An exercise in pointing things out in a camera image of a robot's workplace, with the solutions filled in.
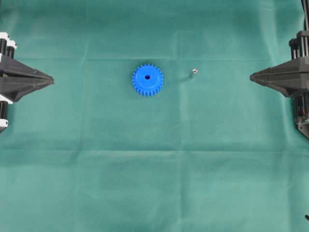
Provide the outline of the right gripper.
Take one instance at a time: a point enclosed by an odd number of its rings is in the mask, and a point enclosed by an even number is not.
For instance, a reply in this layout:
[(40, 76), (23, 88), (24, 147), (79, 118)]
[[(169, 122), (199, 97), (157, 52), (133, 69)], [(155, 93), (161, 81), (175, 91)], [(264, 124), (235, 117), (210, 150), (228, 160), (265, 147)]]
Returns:
[(294, 99), (295, 123), (309, 137), (309, 32), (302, 30), (289, 42), (292, 60), (250, 75), (250, 80)]

